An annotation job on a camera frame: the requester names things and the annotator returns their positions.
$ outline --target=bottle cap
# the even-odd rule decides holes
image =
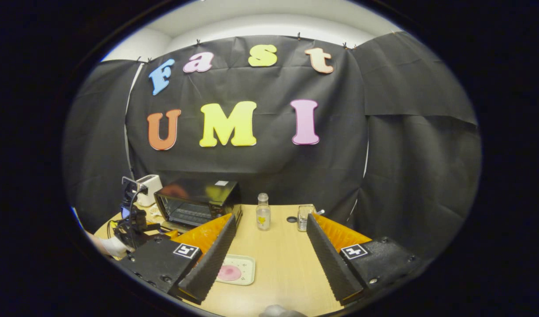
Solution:
[[[257,195],[257,200],[259,201],[267,201],[268,199],[269,199],[268,195],[264,192]]]

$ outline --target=blue letter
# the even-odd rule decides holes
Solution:
[[[175,60],[170,58],[167,62],[163,63],[160,67],[150,73],[149,77],[152,78],[152,84],[154,84],[154,92],[152,92],[153,96],[156,96],[162,89],[167,87],[167,84],[169,84],[169,81],[163,80],[163,78],[169,78],[171,75],[169,66],[172,66],[173,63],[175,63]]]

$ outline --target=letter m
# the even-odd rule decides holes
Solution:
[[[221,144],[225,146],[232,131],[235,132],[231,140],[234,146],[255,145],[257,140],[253,137],[252,116],[256,106],[255,102],[239,102],[228,118],[217,103],[202,106],[201,112],[205,114],[205,128],[203,129],[203,139],[199,141],[199,145],[202,147],[215,146],[214,132],[216,132]]]

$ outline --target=black circular hole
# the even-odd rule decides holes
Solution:
[[[171,283],[171,277],[169,277],[167,275],[162,275],[160,278],[162,279],[162,281],[164,281],[166,283]]]

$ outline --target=white toaster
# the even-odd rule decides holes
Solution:
[[[148,187],[148,194],[139,193],[137,197],[137,202],[142,207],[149,207],[153,205],[156,201],[154,199],[154,193],[162,189],[162,182],[160,181],[160,176],[158,175],[148,175],[136,181]]]

